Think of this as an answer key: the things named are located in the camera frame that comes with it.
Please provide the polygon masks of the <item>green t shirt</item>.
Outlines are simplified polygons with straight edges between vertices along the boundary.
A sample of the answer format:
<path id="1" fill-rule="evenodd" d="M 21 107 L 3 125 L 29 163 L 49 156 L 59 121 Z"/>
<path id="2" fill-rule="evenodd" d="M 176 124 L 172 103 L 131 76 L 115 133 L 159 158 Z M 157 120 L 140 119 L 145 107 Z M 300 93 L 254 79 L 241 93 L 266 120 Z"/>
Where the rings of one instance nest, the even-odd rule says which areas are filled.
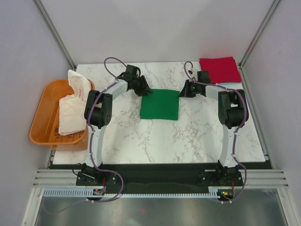
<path id="1" fill-rule="evenodd" d="M 153 89 L 148 96 L 142 97 L 140 118 L 146 120 L 172 120 L 179 117 L 179 91 Z"/>

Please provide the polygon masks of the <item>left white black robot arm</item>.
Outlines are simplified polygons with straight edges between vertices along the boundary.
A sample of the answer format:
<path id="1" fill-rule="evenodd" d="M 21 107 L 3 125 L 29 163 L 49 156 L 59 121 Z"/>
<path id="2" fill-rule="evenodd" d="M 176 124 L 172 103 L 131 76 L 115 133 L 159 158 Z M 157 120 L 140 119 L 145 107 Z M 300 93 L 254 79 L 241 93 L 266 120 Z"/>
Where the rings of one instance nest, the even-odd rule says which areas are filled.
<path id="1" fill-rule="evenodd" d="M 100 166 L 103 163 L 104 132 L 112 118 L 113 101 L 129 90 L 133 90 L 139 97 L 152 93 L 140 68 L 133 65 L 127 65 L 125 71 L 102 91 L 92 89 L 88 94 L 84 111 L 88 128 L 87 156 L 82 164 L 81 174 L 87 176 L 87 180 L 93 185 L 99 185 L 107 172 L 100 169 Z"/>

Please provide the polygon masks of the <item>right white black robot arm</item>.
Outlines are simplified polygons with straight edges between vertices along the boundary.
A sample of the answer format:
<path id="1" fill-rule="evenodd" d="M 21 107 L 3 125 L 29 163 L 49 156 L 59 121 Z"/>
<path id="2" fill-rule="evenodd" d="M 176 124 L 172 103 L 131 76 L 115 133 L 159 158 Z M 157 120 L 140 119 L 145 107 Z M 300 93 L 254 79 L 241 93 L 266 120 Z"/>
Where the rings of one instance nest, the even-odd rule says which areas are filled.
<path id="1" fill-rule="evenodd" d="M 239 165 L 235 152 L 239 130 L 248 120 L 248 109 L 245 93 L 242 89 L 232 89 L 211 83 L 208 71 L 190 69 L 185 72 L 185 81 L 179 97 L 193 98 L 197 94 L 209 97 L 218 102 L 218 119 L 223 127 L 222 153 L 218 160 L 222 170 L 215 174 L 216 182 L 227 185 L 232 180 L 232 173 Z"/>

